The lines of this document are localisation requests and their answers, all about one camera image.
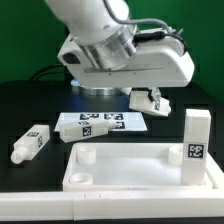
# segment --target white plastic block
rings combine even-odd
[[[186,111],[181,174],[183,185],[204,184],[210,124],[211,115],[208,110]]]
[[[34,125],[15,144],[11,160],[20,164],[24,160],[32,160],[50,139],[48,125]]]
[[[129,108],[143,113],[168,116],[171,112],[169,100],[160,98],[160,102],[151,101],[148,97],[148,91],[132,91],[130,97]]]
[[[114,120],[88,120],[59,125],[60,138],[65,142],[78,141],[99,135],[106,135],[117,125]]]

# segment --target circular hole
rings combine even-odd
[[[69,178],[72,185],[88,185],[93,183],[93,178],[88,173],[76,173]]]
[[[110,28],[110,25],[106,25],[103,27],[104,30],[108,30]]]

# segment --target black cable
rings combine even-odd
[[[186,42],[177,33],[172,33],[171,34],[171,33],[165,33],[163,31],[157,31],[157,32],[154,32],[154,33],[139,33],[139,34],[136,34],[134,36],[134,41],[135,41],[135,43],[145,42],[145,41],[150,41],[150,40],[159,41],[159,40],[164,39],[165,37],[173,37],[173,38],[179,40],[184,46],[184,54],[187,52]]]
[[[47,72],[47,73],[42,73],[39,74],[35,79],[32,81],[38,81],[41,77],[47,76],[47,75],[66,75],[64,72]]]
[[[30,78],[29,81],[33,81],[36,79],[36,77],[38,77],[41,73],[49,71],[51,69],[55,69],[55,68],[66,68],[66,66],[64,66],[63,64],[54,64],[54,65],[50,65],[50,66],[46,66],[42,69],[40,69],[39,71],[35,72]]]
[[[184,54],[187,52],[187,44],[180,35],[178,35],[177,33],[172,33],[172,34],[171,33],[166,33],[165,36],[166,37],[173,37],[173,38],[179,40],[184,45]]]

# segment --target green background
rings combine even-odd
[[[193,82],[224,102],[224,1],[127,2],[134,18],[156,17],[177,30],[184,28],[183,37],[196,65]],[[43,0],[0,0],[0,24],[0,82],[27,80],[38,69],[57,62],[64,26]]]

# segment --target black surface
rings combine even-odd
[[[212,116],[209,152],[224,165],[224,106],[196,85],[161,89],[169,99],[168,118],[144,114],[148,131],[116,132],[85,142],[183,142],[186,109],[208,109]],[[7,82],[0,84],[0,192],[61,191],[62,180],[74,143],[64,144],[54,133],[61,112],[128,112],[125,95],[93,97],[77,95],[64,82]],[[32,160],[11,162],[13,144],[34,124],[50,125],[51,140]],[[105,223],[84,221],[77,223]],[[107,223],[224,223],[222,218],[116,220]]]

